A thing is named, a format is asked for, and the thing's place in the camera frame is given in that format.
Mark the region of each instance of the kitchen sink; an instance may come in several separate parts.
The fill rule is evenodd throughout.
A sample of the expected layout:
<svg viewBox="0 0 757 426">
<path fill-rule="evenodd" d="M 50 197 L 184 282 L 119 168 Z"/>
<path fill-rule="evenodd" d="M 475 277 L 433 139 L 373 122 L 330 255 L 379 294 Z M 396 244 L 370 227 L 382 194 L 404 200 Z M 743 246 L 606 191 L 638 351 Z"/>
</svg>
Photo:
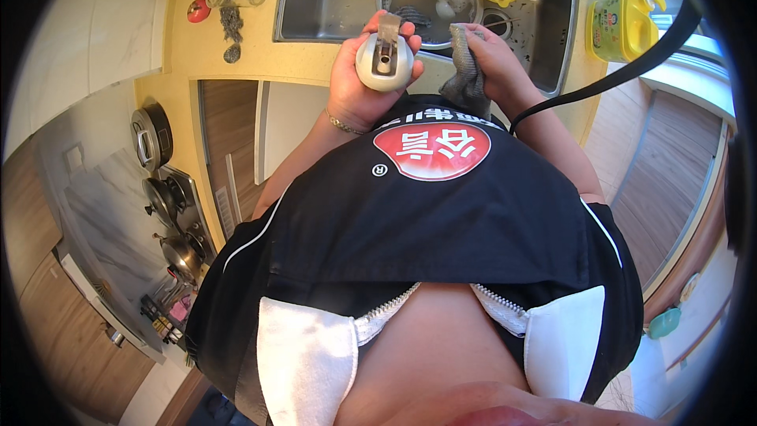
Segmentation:
<svg viewBox="0 0 757 426">
<path fill-rule="evenodd" d="M 484 0 L 483 23 L 513 22 L 491 30 L 509 44 L 531 80 L 547 97 L 560 93 L 575 28 L 576 0 L 516 0 L 502 9 Z M 275 41 L 340 43 L 360 34 L 375 0 L 279 0 Z M 452 49 L 422 50 L 451 60 Z"/>
</svg>

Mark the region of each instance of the zipper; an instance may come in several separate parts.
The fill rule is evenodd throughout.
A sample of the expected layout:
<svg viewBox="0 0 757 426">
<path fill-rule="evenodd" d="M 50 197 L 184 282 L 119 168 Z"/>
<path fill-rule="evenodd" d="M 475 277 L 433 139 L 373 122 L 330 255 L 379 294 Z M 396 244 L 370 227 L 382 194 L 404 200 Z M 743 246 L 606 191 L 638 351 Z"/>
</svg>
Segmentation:
<svg viewBox="0 0 757 426">
<path fill-rule="evenodd" d="M 410 295 L 413 294 L 413 292 L 415 292 L 415 290 L 417 290 L 420 285 L 421 285 L 421 282 L 417 281 L 413 286 L 411 286 L 407 291 L 402 293 L 400 296 L 390 299 L 389 301 L 382 304 L 378 308 L 371 309 L 362 317 L 365 318 L 367 321 L 370 321 L 373 318 L 384 316 L 386 312 L 392 309 L 395 309 L 399 306 L 402 306 L 405 303 L 405 301 L 407 301 L 407 298 L 410 298 Z"/>
<path fill-rule="evenodd" d="M 420 285 L 420 281 L 416 282 L 400 296 L 390 299 L 381 306 L 373 308 L 365 315 L 355 319 L 357 345 L 363 346 L 367 344 L 368 341 L 381 332 L 386 321 L 400 310 L 405 301 L 410 298 L 410 295 L 413 294 Z"/>
<path fill-rule="evenodd" d="M 522 306 L 501 297 L 480 283 L 471 283 L 470 285 L 489 316 L 510 334 L 521 339 L 525 337 L 529 315 Z"/>
<path fill-rule="evenodd" d="M 416 282 L 400 296 L 390 299 L 381 306 L 371 309 L 365 315 L 355 319 L 357 345 L 362 346 L 367 344 L 381 332 L 386 321 L 400 310 L 402 305 L 420 285 L 420 281 Z M 489 316 L 513 336 L 521 339 L 525 337 L 525 328 L 529 316 L 522 306 L 501 297 L 480 283 L 470 283 L 470 287 Z"/>
</svg>

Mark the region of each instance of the white cabinet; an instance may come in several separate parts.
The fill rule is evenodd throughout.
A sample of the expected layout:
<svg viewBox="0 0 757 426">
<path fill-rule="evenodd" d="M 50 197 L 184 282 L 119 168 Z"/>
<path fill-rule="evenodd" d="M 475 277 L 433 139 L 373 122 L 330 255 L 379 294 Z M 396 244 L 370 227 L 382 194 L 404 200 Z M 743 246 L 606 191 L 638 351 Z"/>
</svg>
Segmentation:
<svg viewBox="0 0 757 426">
<path fill-rule="evenodd" d="M 37 128 L 89 94 L 89 23 L 95 0 L 52 0 L 38 24 L 11 112 L 5 158 Z M 12 149 L 8 145 L 15 142 Z"/>
<path fill-rule="evenodd" d="M 328 88 L 263 81 L 258 87 L 255 184 L 268 179 L 326 108 Z"/>
<path fill-rule="evenodd" d="M 95 0 L 89 34 L 90 92 L 160 68 L 151 48 L 154 21 L 162 43 L 163 15 L 155 17 L 158 1 L 165 0 Z"/>
<path fill-rule="evenodd" d="M 81 99 L 160 70 L 167 0 L 52 0 L 29 44 L 3 161 Z"/>
</svg>

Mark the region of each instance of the red logo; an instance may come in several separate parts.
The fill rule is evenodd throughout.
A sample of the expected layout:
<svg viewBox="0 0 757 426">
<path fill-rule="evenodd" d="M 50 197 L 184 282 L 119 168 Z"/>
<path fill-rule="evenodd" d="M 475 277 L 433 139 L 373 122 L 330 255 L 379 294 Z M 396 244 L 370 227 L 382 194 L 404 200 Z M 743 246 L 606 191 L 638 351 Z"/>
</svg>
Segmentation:
<svg viewBox="0 0 757 426">
<path fill-rule="evenodd" d="M 409 124 L 388 128 L 373 138 L 401 174 L 419 181 L 463 176 L 489 154 L 489 135 L 457 122 Z"/>
</svg>

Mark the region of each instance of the stovetop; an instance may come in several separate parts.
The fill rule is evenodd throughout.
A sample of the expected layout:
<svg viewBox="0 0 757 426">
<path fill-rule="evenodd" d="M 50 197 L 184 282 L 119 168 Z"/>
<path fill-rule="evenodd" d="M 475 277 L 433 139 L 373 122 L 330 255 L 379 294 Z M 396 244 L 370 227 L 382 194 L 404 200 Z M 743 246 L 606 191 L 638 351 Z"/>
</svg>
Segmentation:
<svg viewBox="0 0 757 426">
<path fill-rule="evenodd" d="M 205 216 L 202 207 L 199 205 L 199 196 L 197 185 L 194 179 L 186 173 L 168 165 L 163 165 L 157 170 L 158 177 L 169 182 L 169 185 L 175 181 L 180 191 L 173 193 L 183 193 L 184 204 L 177 201 L 179 210 L 177 210 L 176 223 L 178 230 L 181 231 L 188 239 L 189 244 L 198 253 L 203 262 L 210 265 L 216 259 L 218 253 L 211 240 L 211 232 L 207 228 Z"/>
</svg>

